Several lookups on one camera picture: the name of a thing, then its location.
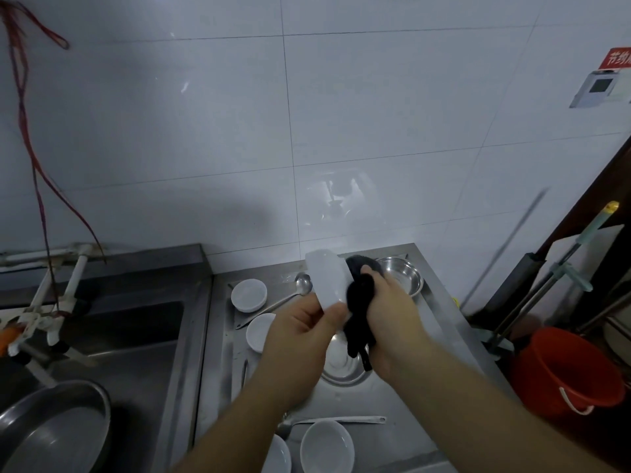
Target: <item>black cloth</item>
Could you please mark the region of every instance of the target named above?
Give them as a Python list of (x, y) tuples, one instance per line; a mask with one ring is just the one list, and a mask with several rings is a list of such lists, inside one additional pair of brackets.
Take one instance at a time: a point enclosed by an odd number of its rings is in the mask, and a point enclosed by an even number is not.
[(363, 255), (353, 255), (346, 259), (346, 264), (353, 276), (353, 282), (346, 290), (346, 305), (351, 312), (351, 318), (344, 325), (344, 334), (348, 341), (348, 355), (362, 358), (365, 371), (372, 370), (372, 365), (368, 358), (366, 345), (368, 348), (375, 344), (375, 336), (370, 331), (366, 313), (368, 305), (375, 296), (375, 281), (370, 274), (362, 274), (363, 265), (369, 266), (372, 270), (383, 276), (384, 271), (376, 260)]

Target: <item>red sign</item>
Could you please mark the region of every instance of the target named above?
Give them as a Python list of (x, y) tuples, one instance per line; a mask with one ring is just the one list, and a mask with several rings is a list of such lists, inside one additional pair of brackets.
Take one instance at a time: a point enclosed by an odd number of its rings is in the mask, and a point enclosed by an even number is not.
[(631, 48), (611, 48), (598, 69), (631, 68)]

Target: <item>metal spoon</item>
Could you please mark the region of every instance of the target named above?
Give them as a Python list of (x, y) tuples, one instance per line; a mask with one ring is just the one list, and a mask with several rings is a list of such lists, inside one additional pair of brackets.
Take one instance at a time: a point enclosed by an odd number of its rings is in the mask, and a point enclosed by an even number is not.
[(310, 420), (284, 420), (283, 422), (278, 424), (276, 428), (276, 434), (282, 439), (289, 438), (290, 433), (292, 432), (292, 428), (294, 425), (304, 424), (304, 423), (315, 423), (320, 420), (333, 420), (340, 423), (373, 423), (373, 424), (383, 424), (386, 422), (386, 417), (330, 417), (330, 418), (312, 418)]
[(246, 325), (248, 325), (251, 321), (253, 321), (262, 313), (273, 312), (274, 310), (276, 310), (278, 307), (280, 307), (282, 304), (287, 302), (292, 297), (296, 297), (296, 295), (304, 296), (311, 292), (311, 289), (313, 288), (313, 284), (311, 283), (311, 278), (309, 277), (308, 274), (305, 274), (304, 272), (299, 272), (296, 278), (294, 279), (294, 281), (296, 282), (296, 292), (288, 295), (285, 298), (280, 299), (278, 302), (270, 305), (269, 307), (265, 307), (263, 310), (259, 310), (258, 312), (253, 313), (251, 316), (246, 318), (240, 324), (237, 324), (237, 326), (235, 327), (235, 330), (244, 328)]

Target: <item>red string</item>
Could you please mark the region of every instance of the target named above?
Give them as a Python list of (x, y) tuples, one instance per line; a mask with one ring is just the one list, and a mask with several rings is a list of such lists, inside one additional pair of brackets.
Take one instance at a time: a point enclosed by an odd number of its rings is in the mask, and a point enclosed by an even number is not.
[(35, 195), (40, 212), (40, 220), (42, 222), (43, 240), (46, 246), (48, 267), (51, 271), (52, 288), (55, 295), (55, 301), (57, 302), (59, 308), (59, 295), (57, 292), (54, 272), (52, 269), (51, 248), (48, 242), (46, 213), (43, 205), (42, 196), (39, 191), (39, 186), (37, 184), (37, 174), (41, 176), (43, 181), (48, 185), (53, 193), (61, 199), (61, 201), (67, 206), (67, 208), (70, 209), (70, 211), (72, 211), (72, 213), (75, 214), (79, 218), (79, 220), (83, 222), (83, 225), (86, 226), (86, 228), (90, 231), (90, 234), (92, 234), (92, 237), (97, 243), (97, 246), (99, 246), (104, 261), (105, 252), (103, 251), (103, 247), (101, 246), (99, 239), (97, 239), (97, 235), (92, 230), (92, 227), (90, 227), (90, 224), (79, 213), (79, 211), (77, 211), (72, 205), (70, 205), (66, 198), (59, 192), (59, 190), (57, 190), (50, 178), (44, 173), (42, 165), (40, 164), (39, 159), (35, 154), (35, 150), (33, 149), (33, 145), (31, 144), (30, 134), (28, 132), (27, 109), (25, 104), (28, 82), (28, 59), (23, 38), (26, 36), (26, 34), (18, 24), (18, 12), (26, 15), (33, 24), (35, 24), (40, 30), (42, 30), (43, 34), (48, 36), (52, 41), (54, 41), (57, 45), (59, 45), (59, 47), (63, 48), (64, 50), (70, 48), (70, 43), (68, 43), (67, 39), (63, 38), (58, 33), (55, 33), (54, 31), (46, 28), (42, 23), (40, 23), (36, 16), (22, 3), (0, 0), (0, 16), (3, 19), (7, 36), (9, 38), (9, 56), (11, 58), (13, 79), (18, 90), (18, 125), (20, 126), (20, 133), (22, 134), (24, 146), (27, 148), (28, 156), (31, 160), (33, 184), (35, 187)]

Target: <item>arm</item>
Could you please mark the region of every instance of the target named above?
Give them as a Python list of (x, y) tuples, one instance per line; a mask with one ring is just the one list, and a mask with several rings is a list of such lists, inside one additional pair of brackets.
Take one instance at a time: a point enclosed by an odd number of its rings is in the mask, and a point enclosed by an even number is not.
[(460, 473), (614, 472), (432, 341), (396, 280), (362, 272), (377, 291), (368, 309), (375, 371)]
[(322, 312), (309, 294), (278, 312), (254, 375), (174, 473), (258, 473), (283, 414), (305, 400), (324, 368), (346, 306)]

